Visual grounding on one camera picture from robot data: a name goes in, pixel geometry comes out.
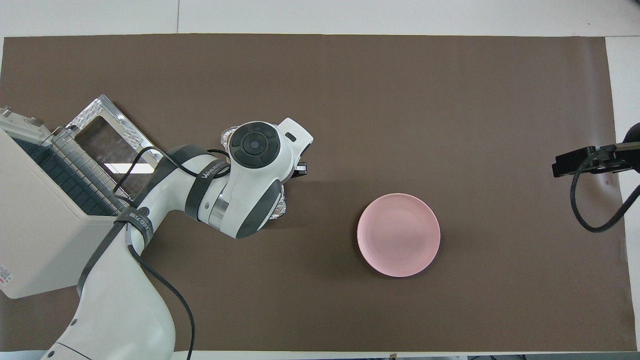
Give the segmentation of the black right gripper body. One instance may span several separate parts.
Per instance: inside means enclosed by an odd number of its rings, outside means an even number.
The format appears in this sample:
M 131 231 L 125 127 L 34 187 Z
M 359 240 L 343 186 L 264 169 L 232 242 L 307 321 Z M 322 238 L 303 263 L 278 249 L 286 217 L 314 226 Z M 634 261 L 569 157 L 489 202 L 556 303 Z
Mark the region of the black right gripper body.
M 597 149 L 595 174 L 621 173 L 633 170 L 640 173 L 640 142 L 622 142 Z

